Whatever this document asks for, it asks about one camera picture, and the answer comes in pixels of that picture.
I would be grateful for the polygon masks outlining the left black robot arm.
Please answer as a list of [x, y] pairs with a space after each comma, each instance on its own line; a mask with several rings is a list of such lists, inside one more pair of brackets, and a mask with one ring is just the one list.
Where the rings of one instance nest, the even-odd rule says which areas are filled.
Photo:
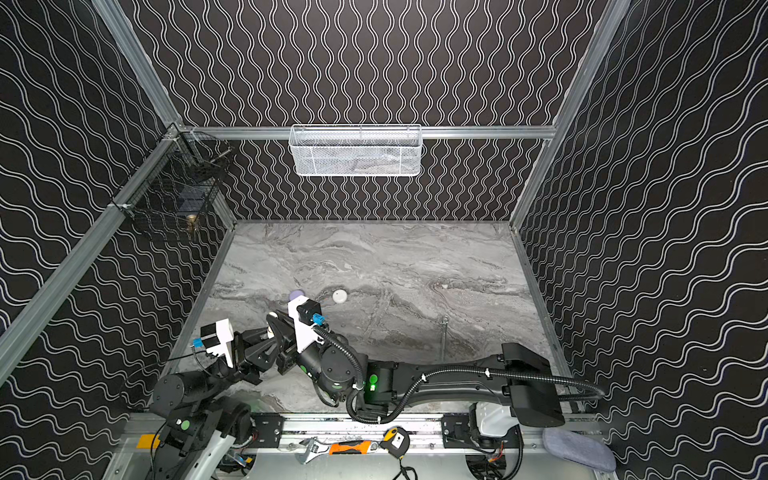
[[248, 471], [253, 449], [280, 445], [284, 417], [255, 413], [225, 391], [238, 382], [259, 384], [261, 374], [291, 350], [291, 336], [272, 327], [236, 332], [225, 320], [203, 326], [192, 348], [193, 357], [205, 353], [215, 361], [158, 380], [150, 412], [163, 424], [149, 441], [148, 479], [212, 479], [220, 469]]

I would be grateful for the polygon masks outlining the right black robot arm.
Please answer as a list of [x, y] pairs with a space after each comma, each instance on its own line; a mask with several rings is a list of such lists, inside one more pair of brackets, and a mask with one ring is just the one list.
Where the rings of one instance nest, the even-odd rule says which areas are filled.
[[343, 407], [362, 424], [391, 425], [412, 405], [462, 401], [497, 405], [524, 426], [559, 427], [562, 404], [606, 394], [590, 382], [554, 375], [544, 357], [519, 343], [505, 343], [501, 353], [477, 360], [424, 365], [371, 360], [316, 312], [307, 319], [270, 312], [266, 320], [278, 343], [278, 363], [299, 367], [323, 403]]

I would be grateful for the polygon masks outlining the yellow label sticker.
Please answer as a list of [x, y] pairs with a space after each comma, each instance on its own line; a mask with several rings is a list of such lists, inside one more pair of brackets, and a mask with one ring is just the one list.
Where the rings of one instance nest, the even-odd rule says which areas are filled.
[[144, 434], [139, 437], [136, 448], [138, 450], [154, 450], [159, 446], [160, 442], [161, 440], [157, 434]]

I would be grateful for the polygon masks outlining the brass fitting in basket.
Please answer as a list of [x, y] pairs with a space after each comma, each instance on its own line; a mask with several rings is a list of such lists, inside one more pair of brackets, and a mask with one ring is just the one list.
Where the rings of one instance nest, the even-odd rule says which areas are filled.
[[186, 222], [187, 222], [187, 231], [189, 233], [194, 233], [198, 229], [198, 217], [194, 214], [187, 215], [186, 216]]

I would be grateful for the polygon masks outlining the yellow black tape measure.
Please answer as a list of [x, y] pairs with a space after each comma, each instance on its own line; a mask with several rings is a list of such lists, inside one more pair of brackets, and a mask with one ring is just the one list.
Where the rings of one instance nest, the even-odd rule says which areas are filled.
[[403, 427], [395, 426], [386, 431], [379, 447], [392, 457], [402, 460], [410, 449], [410, 444], [410, 433]]

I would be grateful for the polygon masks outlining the silver combination wrench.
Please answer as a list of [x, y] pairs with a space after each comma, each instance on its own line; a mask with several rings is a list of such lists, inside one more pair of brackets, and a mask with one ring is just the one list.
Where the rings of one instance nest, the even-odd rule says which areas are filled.
[[449, 318], [447, 316], [443, 316], [440, 319], [439, 325], [440, 325], [439, 360], [441, 363], [444, 363], [446, 361], [446, 355], [447, 355]]

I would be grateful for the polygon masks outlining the grey cloth pad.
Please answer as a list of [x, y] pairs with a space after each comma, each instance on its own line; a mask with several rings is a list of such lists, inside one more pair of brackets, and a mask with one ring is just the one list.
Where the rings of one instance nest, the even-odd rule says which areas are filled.
[[551, 455], [603, 473], [613, 473], [616, 459], [605, 444], [558, 428], [547, 428], [542, 433], [544, 449]]

